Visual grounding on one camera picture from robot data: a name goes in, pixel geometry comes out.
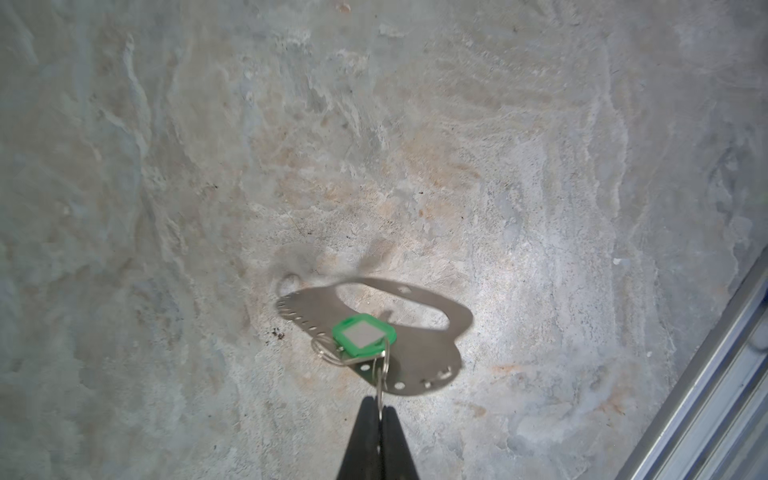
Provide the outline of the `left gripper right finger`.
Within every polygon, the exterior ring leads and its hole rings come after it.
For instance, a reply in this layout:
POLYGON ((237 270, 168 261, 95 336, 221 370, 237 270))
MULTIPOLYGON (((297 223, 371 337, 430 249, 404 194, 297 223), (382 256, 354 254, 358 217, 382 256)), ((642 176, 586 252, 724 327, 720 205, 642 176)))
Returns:
POLYGON ((384 406, 381 418, 381 468, 384 480, 419 480, 397 411, 384 406))

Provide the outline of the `metal key holder plate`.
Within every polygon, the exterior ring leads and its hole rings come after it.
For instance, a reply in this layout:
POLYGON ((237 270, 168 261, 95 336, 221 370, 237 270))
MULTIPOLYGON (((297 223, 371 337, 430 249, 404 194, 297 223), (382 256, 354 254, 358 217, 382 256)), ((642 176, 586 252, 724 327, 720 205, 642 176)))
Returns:
POLYGON ((463 366, 456 346, 457 338, 473 323, 471 311, 464 305, 424 288, 407 283, 371 277, 352 277, 335 284, 288 293, 276 301, 277 313, 293 322, 311 337, 313 351, 325 362, 348 367, 373 386, 390 394, 416 396, 449 384, 463 366), (441 329, 391 323, 397 340, 379 355, 352 358, 333 340, 331 329, 356 314, 345 303, 338 289, 347 285, 369 287, 402 300, 441 312, 447 326, 441 329))

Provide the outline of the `green plastic key tag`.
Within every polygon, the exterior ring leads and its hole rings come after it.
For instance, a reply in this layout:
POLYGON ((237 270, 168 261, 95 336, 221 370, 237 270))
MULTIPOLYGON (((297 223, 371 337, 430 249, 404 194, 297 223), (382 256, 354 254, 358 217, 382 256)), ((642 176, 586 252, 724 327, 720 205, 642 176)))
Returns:
POLYGON ((333 340, 352 358, 381 354, 397 340, 395 328, 369 314, 356 314, 331 329, 333 340))

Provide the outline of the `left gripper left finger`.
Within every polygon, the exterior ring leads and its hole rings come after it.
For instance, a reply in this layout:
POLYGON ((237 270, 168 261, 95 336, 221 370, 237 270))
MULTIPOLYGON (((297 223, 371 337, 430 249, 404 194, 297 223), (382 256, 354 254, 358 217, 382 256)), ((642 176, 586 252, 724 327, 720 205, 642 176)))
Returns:
POLYGON ((376 400, 365 397, 360 405, 337 480, 381 478, 380 420, 376 400))

